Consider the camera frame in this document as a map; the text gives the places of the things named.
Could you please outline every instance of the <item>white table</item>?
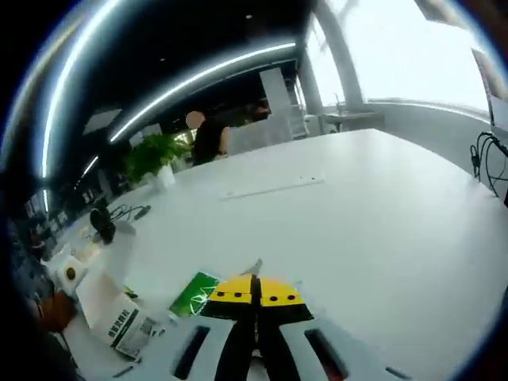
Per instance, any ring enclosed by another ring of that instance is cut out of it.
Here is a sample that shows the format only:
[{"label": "white table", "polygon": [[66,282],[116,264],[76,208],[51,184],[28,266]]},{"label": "white table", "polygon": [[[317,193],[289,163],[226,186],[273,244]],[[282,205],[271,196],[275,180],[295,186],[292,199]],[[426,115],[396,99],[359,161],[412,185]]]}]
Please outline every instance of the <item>white table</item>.
[{"label": "white table", "polygon": [[303,281],[312,308],[418,379],[460,366],[508,283],[500,200],[376,130],[247,152],[180,172],[166,194],[142,192],[123,198],[152,205],[125,277],[140,296],[171,298],[197,269],[228,277],[261,257],[261,275]]}]

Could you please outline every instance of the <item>dark shirt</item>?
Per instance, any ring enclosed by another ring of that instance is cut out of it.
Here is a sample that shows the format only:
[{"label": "dark shirt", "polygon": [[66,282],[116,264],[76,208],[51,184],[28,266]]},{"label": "dark shirt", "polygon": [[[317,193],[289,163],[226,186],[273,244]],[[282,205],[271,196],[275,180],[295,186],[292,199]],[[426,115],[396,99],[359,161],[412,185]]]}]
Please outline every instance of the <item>dark shirt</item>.
[{"label": "dark shirt", "polygon": [[227,126],[215,119],[206,119],[198,128],[194,142],[194,165],[209,163],[219,155],[222,131]]}]

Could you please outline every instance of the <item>green package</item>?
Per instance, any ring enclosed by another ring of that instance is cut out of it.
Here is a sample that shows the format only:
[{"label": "green package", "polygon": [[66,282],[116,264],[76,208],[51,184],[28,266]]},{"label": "green package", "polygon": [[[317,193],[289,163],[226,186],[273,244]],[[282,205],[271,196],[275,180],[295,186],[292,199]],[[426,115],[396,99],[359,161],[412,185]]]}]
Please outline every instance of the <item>green package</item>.
[{"label": "green package", "polygon": [[208,297],[221,280],[205,272],[197,272],[185,289],[176,297],[169,310],[179,318],[199,315]]}]

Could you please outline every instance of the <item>white box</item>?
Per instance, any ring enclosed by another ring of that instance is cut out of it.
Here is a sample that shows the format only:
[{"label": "white box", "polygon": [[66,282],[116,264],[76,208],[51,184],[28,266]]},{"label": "white box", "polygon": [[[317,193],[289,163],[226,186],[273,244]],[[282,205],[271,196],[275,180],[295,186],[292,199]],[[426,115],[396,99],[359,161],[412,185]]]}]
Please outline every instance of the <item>white box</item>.
[{"label": "white box", "polygon": [[117,351],[136,358],[156,322],[102,271],[90,271],[76,289],[90,330]]}]

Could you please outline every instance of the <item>green plant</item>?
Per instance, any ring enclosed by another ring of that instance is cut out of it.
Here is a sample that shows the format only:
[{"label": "green plant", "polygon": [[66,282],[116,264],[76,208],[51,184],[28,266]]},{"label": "green plant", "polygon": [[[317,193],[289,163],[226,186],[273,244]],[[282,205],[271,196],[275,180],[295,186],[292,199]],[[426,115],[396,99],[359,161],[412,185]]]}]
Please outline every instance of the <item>green plant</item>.
[{"label": "green plant", "polygon": [[163,166],[189,151],[188,144],[171,135],[149,135],[127,156],[127,174],[133,183],[138,183],[147,173],[157,175]]}]

